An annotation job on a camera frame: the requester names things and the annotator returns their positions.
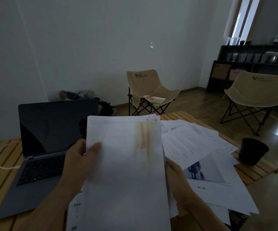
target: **laptop keyboard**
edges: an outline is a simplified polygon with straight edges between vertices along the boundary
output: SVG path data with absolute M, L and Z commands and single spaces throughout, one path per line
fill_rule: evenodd
M 62 174 L 65 155 L 28 162 L 17 186 L 59 176 Z

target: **wooden table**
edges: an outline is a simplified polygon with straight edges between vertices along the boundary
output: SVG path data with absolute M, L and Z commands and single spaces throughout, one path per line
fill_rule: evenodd
M 181 119 L 181 120 L 196 123 L 198 125 L 212 129 L 208 125 L 204 124 L 202 121 L 196 119 L 195 117 L 183 111 L 179 111 L 171 114 L 164 114 L 160 117 L 160 119 L 161 120 Z M 240 144 L 224 136 L 222 133 L 219 133 L 219 136 L 225 139 L 226 141 L 232 143 L 233 145 L 240 147 Z M 0 141 L 0 147 L 6 145 L 7 143 L 16 142 L 19 140 L 20 138 L 13 139 L 13 140 L 2 140 Z M 14 143 L 8 145 L 0 153 L 0 165 L 4 167 L 12 167 L 12 166 L 20 165 L 23 161 L 23 157 L 21 153 L 22 153 L 21 143 Z M 233 153 L 233 156 L 237 159 L 238 159 L 238 153 L 239 153 L 238 150 Z M 240 163 L 238 165 L 235 165 L 235 169 L 239 174 L 240 178 L 242 179 L 242 181 L 245 183 L 245 185 L 249 185 L 273 172 L 274 173 L 278 172 L 278 167 L 272 164 L 271 162 L 267 161 L 266 159 L 261 159 L 254 166 L 247 166 Z M 9 186 L 11 185 L 16 175 L 16 172 L 17 169 L 13 169 L 13 170 L 0 169 L 0 204 L 3 201 L 3 198 Z M 31 211 L 0 220 L 0 231 L 16 230 L 18 226 L 30 215 L 30 213 Z M 171 219 L 173 230 L 175 230 L 177 225 L 178 226 L 188 225 L 186 222 L 187 221 L 186 214 L 187 213 L 185 211 L 179 208 L 179 216 Z M 56 226 L 53 228 L 53 230 L 55 231 L 65 230 L 66 218 L 67 218 L 66 212 L 65 211 L 61 212 L 61 214 L 59 215 L 59 220 L 57 221 Z

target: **laptop screen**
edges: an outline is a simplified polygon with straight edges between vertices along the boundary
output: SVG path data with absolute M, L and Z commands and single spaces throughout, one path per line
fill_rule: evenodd
M 87 116 L 98 116 L 96 99 L 18 106 L 23 155 L 67 150 L 86 138 Z

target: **beige folding chair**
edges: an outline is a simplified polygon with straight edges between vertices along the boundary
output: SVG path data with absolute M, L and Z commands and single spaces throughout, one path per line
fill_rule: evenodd
M 224 92 L 229 97 L 230 104 L 220 123 L 223 124 L 238 118 L 243 118 L 254 135 L 259 136 L 261 126 L 264 125 L 273 107 L 278 105 L 278 75 L 242 72 L 234 81 L 233 85 L 228 90 L 224 90 Z M 240 110 L 236 104 L 244 105 L 247 108 Z M 232 113 L 233 107 L 237 109 L 237 112 Z M 254 107 L 261 109 L 252 112 L 251 109 Z M 245 115 L 241 113 L 246 110 L 249 110 L 250 113 Z M 260 122 L 254 114 L 265 110 L 264 118 Z M 227 113 L 228 116 L 236 113 L 239 113 L 241 116 L 223 121 Z M 245 116 L 249 115 L 253 115 L 259 123 L 259 128 L 256 132 L 245 119 Z
M 175 97 L 179 94 L 179 90 L 169 90 L 165 88 L 158 77 L 157 71 L 154 69 L 143 71 L 127 71 L 126 72 L 128 87 L 128 109 L 130 116 L 130 101 L 132 101 L 135 112 L 132 116 L 139 115 L 143 110 L 148 112 L 157 112 L 159 115 L 164 114 L 164 111 L 175 100 Z M 161 104 L 151 103 L 147 99 L 142 99 L 145 95 L 164 97 L 166 100 Z

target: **wall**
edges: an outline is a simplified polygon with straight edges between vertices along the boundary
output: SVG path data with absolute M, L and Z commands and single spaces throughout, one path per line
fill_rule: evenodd
M 199 86 L 207 87 L 214 60 L 217 60 L 221 46 L 232 26 L 238 0 L 217 0 L 212 25 L 208 32 L 204 61 L 200 73 Z
M 127 70 L 154 68 L 169 89 L 198 85 L 216 0 L 17 2 L 49 100 L 92 89 L 126 103 Z
M 278 0 L 264 0 L 258 13 L 253 32 L 252 44 L 267 44 L 278 35 Z
M 0 140 L 20 136 L 17 106 L 46 102 L 14 0 L 0 0 Z

